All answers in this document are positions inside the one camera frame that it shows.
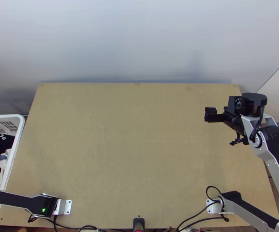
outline black cable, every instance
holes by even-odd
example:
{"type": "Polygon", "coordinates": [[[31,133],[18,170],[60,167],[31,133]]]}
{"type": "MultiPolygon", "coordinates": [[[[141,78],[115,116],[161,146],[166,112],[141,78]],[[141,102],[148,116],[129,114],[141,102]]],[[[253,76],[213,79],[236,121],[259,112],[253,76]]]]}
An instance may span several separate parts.
{"type": "Polygon", "coordinates": [[[253,130],[252,130],[252,132],[249,136],[249,139],[254,143],[255,143],[255,136],[258,133],[258,129],[259,129],[259,127],[261,125],[261,122],[262,122],[262,119],[263,119],[263,114],[264,114],[264,108],[262,107],[261,112],[260,112],[260,119],[255,124],[255,127],[253,128],[253,130]]]}
{"type": "Polygon", "coordinates": [[[127,231],[121,230],[121,229],[110,229],[110,230],[116,230],[116,231],[121,231],[121,232],[127,232],[127,231]]]}
{"type": "Polygon", "coordinates": [[[193,222],[193,223],[191,223],[191,224],[185,226],[183,229],[181,229],[181,230],[179,230],[179,231],[185,230],[185,229],[187,229],[187,228],[189,228],[189,227],[191,227],[191,226],[193,226],[193,225],[195,225],[195,224],[197,224],[197,223],[199,223],[199,222],[208,221],[208,220],[223,219],[224,221],[229,222],[229,219],[226,218],[223,214],[220,214],[220,215],[221,215],[221,217],[213,217],[213,218],[204,218],[204,219],[200,219],[200,220],[198,220],[198,221],[196,221],[196,222],[193,222]]]}
{"type": "Polygon", "coordinates": [[[200,215],[202,212],[204,212],[209,206],[214,205],[214,204],[218,204],[218,203],[219,203],[218,201],[212,202],[211,204],[207,205],[204,209],[202,209],[201,211],[199,211],[199,212],[198,212],[197,214],[195,214],[194,216],[192,216],[192,217],[190,217],[190,218],[187,218],[187,219],[184,220],[182,223],[180,223],[179,226],[177,226],[176,231],[177,231],[177,232],[180,232],[180,231],[182,231],[182,230],[184,230],[184,229],[186,229],[186,228],[189,228],[189,225],[187,225],[186,227],[184,227],[184,228],[182,228],[182,229],[179,229],[179,227],[180,227],[182,224],[184,224],[186,221],[189,221],[189,220],[191,220],[192,218],[195,218],[195,217],[199,216],[199,215],[200,215]]]}
{"type": "Polygon", "coordinates": [[[198,213],[195,214],[194,216],[192,216],[192,217],[190,217],[190,218],[184,220],[182,223],[180,223],[180,225],[176,228],[176,231],[177,231],[177,232],[181,232],[181,231],[183,231],[183,230],[185,230],[185,229],[187,229],[187,228],[189,228],[189,227],[191,227],[191,226],[193,226],[193,225],[195,225],[195,224],[197,224],[197,223],[199,223],[199,222],[202,222],[202,221],[213,220],[213,219],[223,219],[223,220],[226,221],[226,222],[229,221],[228,218],[224,217],[224,215],[221,214],[221,217],[204,218],[204,219],[198,220],[198,221],[196,221],[196,222],[193,222],[193,223],[191,223],[191,224],[185,226],[185,227],[182,228],[182,229],[179,229],[180,226],[181,226],[182,224],[184,224],[186,221],[189,221],[190,219],[193,219],[193,218],[197,217],[198,215],[200,215],[202,212],[204,212],[204,211],[205,211],[208,207],[210,207],[211,205],[220,203],[219,200],[214,200],[214,199],[212,199],[212,198],[208,195],[208,190],[209,190],[210,188],[216,189],[216,190],[219,192],[219,194],[221,195],[221,192],[220,192],[220,190],[219,190],[217,187],[212,186],[212,185],[208,186],[208,187],[206,188],[206,195],[207,195],[207,197],[208,197],[213,203],[207,205],[207,206],[206,206],[204,209],[202,209],[200,212],[198,212],[198,213]]]}
{"type": "MultiPolygon", "coordinates": [[[[28,223],[34,222],[36,219],[38,219],[38,217],[32,217],[32,216],[33,215],[31,214],[29,219],[27,220],[28,223]]],[[[64,225],[60,225],[60,224],[56,223],[56,217],[57,217],[57,215],[54,216],[53,221],[50,219],[46,219],[46,218],[40,218],[40,219],[45,219],[45,220],[51,222],[53,224],[53,228],[55,229],[56,232],[58,231],[56,226],[59,226],[59,227],[65,228],[65,229],[69,229],[69,230],[78,230],[78,232],[80,232],[81,230],[97,230],[97,227],[95,227],[93,225],[85,225],[81,228],[74,228],[74,227],[67,227],[64,225]]]]}
{"type": "Polygon", "coordinates": [[[210,186],[208,186],[208,187],[206,188],[206,195],[207,195],[207,197],[208,197],[211,201],[220,202],[220,201],[214,200],[214,199],[212,199],[210,196],[208,196],[208,190],[209,190],[210,188],[216,189],[216,190],[219,192],[219,194],[221,195],[221,192],[220,192],[220,190],[219,190],[217,187],[210,185],[210,186]]]}

